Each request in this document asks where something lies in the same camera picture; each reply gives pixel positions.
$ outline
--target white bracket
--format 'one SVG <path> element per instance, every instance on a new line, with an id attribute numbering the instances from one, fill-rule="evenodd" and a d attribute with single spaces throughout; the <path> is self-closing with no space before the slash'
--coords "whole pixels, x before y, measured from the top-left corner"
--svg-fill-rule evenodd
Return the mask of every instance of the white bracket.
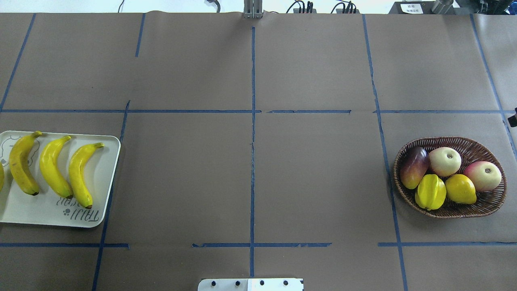
<path id="1" fill-rule="evenodd" d="M 262 0 L 244 0 L 244 18 L 262 18 Z"/>
<path id="2" fill-rule="evenodd" d="M 303 291 L 303 279 L 203 279 L 197 291 Z"/>

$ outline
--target gray table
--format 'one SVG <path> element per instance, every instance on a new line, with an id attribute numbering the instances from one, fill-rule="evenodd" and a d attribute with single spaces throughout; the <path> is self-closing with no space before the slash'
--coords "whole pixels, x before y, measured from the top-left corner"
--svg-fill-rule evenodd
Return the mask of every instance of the gray table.
<path id="1" fill-rule="evenodd" d="M 196 290 L 248 277 L 304 278 L 306 290 L 517 289 L 517 130 L 504 122 L 517 106 L 516 25 L 0 15 L 2 128 L 122 141 L 98 227 L 0 225 L 0 289 Z M 405 205 L 389 168 L 424 136 L 488 147 L 508 177 L 503 207 L 436 220 Z"/>

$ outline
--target rectangular tray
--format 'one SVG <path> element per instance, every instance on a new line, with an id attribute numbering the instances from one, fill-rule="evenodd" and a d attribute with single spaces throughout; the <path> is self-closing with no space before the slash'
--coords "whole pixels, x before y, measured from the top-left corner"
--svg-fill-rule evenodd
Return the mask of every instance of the rectangular tray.
<path id="1" fill-rule="evenodd" d="M 31 132 L 9 130 L 0 134 L 0 162 L 4 166 L 5 181 L 0 191 L 0 222 L 43 224 L 75 227 L 95 227 L 104 219 L 108 197 L 115 175 L 120 141 L 114 136 L 43 133 L 36 139 L 29 154 L 29 169 L 39 184 L 36 196 L 25 194 L 13 180 L 9 169 L 9 153 L 16 141 Z M 75 198 L 58 196 L 47 184 L 39 169 L 39 156 L 50 141 L 69 135 L 58 158 L 61 174 L 68 180 L 68 165 L 74 152 L 89 143 L 103 142 L 84 168 L 84 179 L 92 198 L 93 206 L 85 209 Z"/>

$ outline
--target brown woven basket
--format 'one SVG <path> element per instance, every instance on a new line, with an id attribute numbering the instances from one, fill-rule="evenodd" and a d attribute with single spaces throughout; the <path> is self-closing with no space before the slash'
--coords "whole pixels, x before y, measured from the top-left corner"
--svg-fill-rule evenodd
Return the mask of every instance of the brown woven basket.
<path id="1" fill-rule="evenodd" d="M 463 173 L 465 168 L 473 162 L 487 161 L 493 163 L 499 168 L 501 174 L 503 175 L 503 179 L 499 186 L 497 186 L 497 188 L 493 189 L 492 191 L 481 193 L 476 192 L 478 199 L 475 204 L 467 205 L 456 203 L 446 198 L 444 204 L 436 210 L 428 211 L 426 209 L 422 209 L 415 202 L 416 189 L 407 189 L 404 187 L 404 185 L 402 185 L 402 182 L 399 178 L 401 162 L 404 161 L 407 155 L 407 151 L 412 147 L 422 147 L 428 153 L 440 147 L 453 148 L 461 155 L 462 158 L 460 170 L 458 170 L 456 173 Z M 494 154 L 492 154 L 492 152 L 490 152 L 482 144 L 464 137 L 426 137 L 408 142 L 399 150 L 399 153 L 395 157 L 395 163 L 393 165 L 393 178 L 395 180 L 397 191 L 400 193 L 404 201 L 407 202 L 407 204 L 409 204 L 413 209 L 420 213 L 439 219 L 487 216 L 496 212 L 501 207 L 501 205 L 503 205 L 503 202 L 506 198 L 506 176 L 499 161 L 496 159 Z"/>

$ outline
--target basket rim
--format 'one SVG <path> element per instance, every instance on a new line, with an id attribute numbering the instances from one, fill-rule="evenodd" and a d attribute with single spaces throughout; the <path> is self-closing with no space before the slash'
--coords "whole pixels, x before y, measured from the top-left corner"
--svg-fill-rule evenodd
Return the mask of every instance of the basket rim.
<path id="1" fill-rule="evenodd" d="M 409 149 L 409 145 L 412 144 L 412 143 L 415 143 L 415 142 L 418 142 L 418 141 L 422 141 L 422 140 L 442 140 L 442 139 L 461 139 L 461 140 L 464 140 L 464 141 L 468 141 L 470 143 L 473 143 L 473 144 L 476 144 L 478 146 L 481 146 L 483 148 L 484 151 L 486 151 L 486 153 L 491 156 L 491 158 L 493 158 L 493 160 L 496 161 L 496 163 L 494 163 L 498 168 L 499 170 L 501 171 L 501 177 L 502 177 L 502 181 L 503 181 L 503 184 L 504 184 L 504 190 L 503 190 L 503 193 L 501 195 L 501 199 L 496 203 L 494 204 L 495 205 L 495 208 L 490 210 L 490 211 L 486 211 L 486 212 L 482 212 L 482 213 L 465 213 L 465 214 L 450 214 L 450 215 L 436 215 L 433 210 L 431 211 L 428 211 L 428 210 L 425 210 L 425 209 L 422 209 L 420 208 L 418 205 L 415 205 L 413 203 L 412 200 L 410 200 L 408 198 L 408 196 L 406 195 L 406 193 L 403 191 L 403 189 L 405 189 L 405 187 L 403 185 L 401 185 L 401 182 L 399 181 L 399 175 L 398 175 L 398 169 L 400 167 L 399 165 L 399 162 L 400 162 L 400 159 L 402 158 L 402 152 L 406 152 L 408 149 Z M 420 138 L 416 138 L 416 139 L 413 139 L 409 142 L 407 142 L 403 147 L 400 148 L 400 150 L 398 151 L 398 153 L 396 154 L 395 156 L 395 160 L 394 160 L 394 163 L 393 163 L 393 169 L 392 169 L 392 174 L 393 174 L 393 180 L 394 180 L 394 184 L 396 186 L 396 190 L 399 192 L 399 195 L 401 196 L 401 198 L 413 209 L 415 209 L 416 211 L 426 215 L 426 216 L 430 216 L 430 217 L 433 217 L 433 218 L 437 218 L 437 219 L 454 219 L 454 218 L 467 218 L 467 217 L 483 217 L 483 216 L 487 216 L 487 215 L 490 215 L 494 212 L 496 212 L 497 210 L 499 210 L 501 208 L 501 206 L 503 205 L 505 199 L 506 199 L 506 193 L 507 193 L 507 189 L 508 189 L 508 185 L 507 185 L 507 180 L 506 180 L 506 175 L 504 173 L 504 170 L 503 170 L 503 167 L 502 165 L 500 164 L 499 160 L 497 159 L 497 157 L 487 148 L 485 147 L 483 144 L 481 144 L 480 142 L 477 142 L 473 139 L 470 139 L 470 138 L 466 138 L 466 137 L 461 137 L 461 136 L 436 136 L 436 137 L 420 137 Z"/>

